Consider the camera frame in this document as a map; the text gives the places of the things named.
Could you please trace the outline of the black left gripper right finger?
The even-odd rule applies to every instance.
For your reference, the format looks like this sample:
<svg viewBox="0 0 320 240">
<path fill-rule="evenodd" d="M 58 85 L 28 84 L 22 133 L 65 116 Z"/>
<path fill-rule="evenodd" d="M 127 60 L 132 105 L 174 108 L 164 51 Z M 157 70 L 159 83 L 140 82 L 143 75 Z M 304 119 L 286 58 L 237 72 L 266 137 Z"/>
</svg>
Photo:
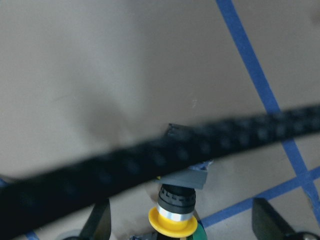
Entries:
<svg viewBox="0 0 320 240">
<path fill-rule="evenodd" d="M 251 226 L 258 240 L 300 239 L 300 235 L 265 198 L 253 199 Z"/>
</svg>

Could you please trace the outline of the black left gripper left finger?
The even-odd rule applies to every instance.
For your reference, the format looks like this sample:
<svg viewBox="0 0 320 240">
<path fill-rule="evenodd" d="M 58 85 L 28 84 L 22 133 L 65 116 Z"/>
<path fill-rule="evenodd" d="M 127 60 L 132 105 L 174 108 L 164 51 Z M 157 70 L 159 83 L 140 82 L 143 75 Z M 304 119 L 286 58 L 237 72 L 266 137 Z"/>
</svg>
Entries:
<svg viewBox="0 0 320 240">
<path fill-rule="evenodd" d="M 79 240 L 109 240 L 112 230 L 110 200 L 98 202 L 94 205 Z"/>
</svg>

